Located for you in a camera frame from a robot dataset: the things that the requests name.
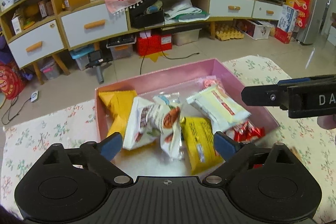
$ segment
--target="drawer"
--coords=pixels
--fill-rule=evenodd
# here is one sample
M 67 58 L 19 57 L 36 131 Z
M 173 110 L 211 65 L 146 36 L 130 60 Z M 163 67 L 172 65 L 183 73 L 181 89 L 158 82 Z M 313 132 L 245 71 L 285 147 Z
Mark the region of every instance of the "drawer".
M 70 47 L 128 30 L 125 11 L 111 14 L 105 4 L 63 16 L 62 22 Z
M 46 55 L 64 49 L 56 20 L 24 34 L 8 45 L 20 68 Z
M 210 0 L 211 17 L 252 17 L 254 0 Z
M 253 18 L 279 20 L 282 12 L 282 6 L 256 1 L 253 10 Z

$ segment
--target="floral mat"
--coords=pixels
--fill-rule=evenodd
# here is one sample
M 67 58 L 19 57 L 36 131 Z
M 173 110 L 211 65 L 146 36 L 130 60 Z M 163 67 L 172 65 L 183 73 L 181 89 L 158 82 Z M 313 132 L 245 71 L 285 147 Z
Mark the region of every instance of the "floral mat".
M 290 78 L 268 58 L 246 56 L 224 62 L 244 85 L 276 84 Z M 336 130 L 321 129 L 316 118 L 290 119 L 286 111 L 268 107 L 280 128 L 267 135 L 263 145 L 283 142 L 298 150 L 303 164 L 322 189 L 322 201 L 315 214 L 317 223 L 336 219 Z M 14 201 L 14 190 L 20 179 L 52 143 L 75 148 L 93 140 L 96 133 L 94 101 L 60 110 L 5 130 L 6 144 L 1 170 L 1 204 L 12 213 L 20 212 Z

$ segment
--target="yellow star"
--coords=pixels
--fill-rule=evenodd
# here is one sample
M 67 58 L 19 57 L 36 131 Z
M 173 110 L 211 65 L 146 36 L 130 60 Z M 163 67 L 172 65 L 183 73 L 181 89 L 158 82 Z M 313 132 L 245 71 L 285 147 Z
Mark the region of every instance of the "yellow star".
M 148 55 L 146 55 L 145 58 L 149 58 L 154 63 L 156 63 L 156 61 L 158 60 L 158 58 L 160 56 L 164 56 L 163 53 L 162 52 L 156 52 L 154 54 L 148 54 Z

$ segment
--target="silver screw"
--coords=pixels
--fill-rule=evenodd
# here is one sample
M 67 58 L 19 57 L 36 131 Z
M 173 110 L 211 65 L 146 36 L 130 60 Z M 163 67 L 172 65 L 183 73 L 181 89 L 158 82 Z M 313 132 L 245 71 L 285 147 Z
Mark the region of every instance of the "silver screw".
M 219 176 L 208 176 L 205 180 L 211 184 L 218 184 L 222 182 L 222 178 Z
M 117 176 L 114 178 L 114 182 L 118 184 L 125 184 L 129 182 L 131 179 L 127 176 Z

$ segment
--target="ribbed black surface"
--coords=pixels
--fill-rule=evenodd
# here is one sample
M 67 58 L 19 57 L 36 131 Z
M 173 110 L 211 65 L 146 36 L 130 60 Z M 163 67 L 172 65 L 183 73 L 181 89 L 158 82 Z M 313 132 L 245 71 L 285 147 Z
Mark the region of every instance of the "ribbed black surface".
M 140 177 L 131 187 L 115 189 L 98 211 L 73 223 L 261 224 L 262 222 L 242 214 L 228 201 L 222 190 L 204 187 L 195 177 Z M 315 224 L 313 220 L 299 223 Z

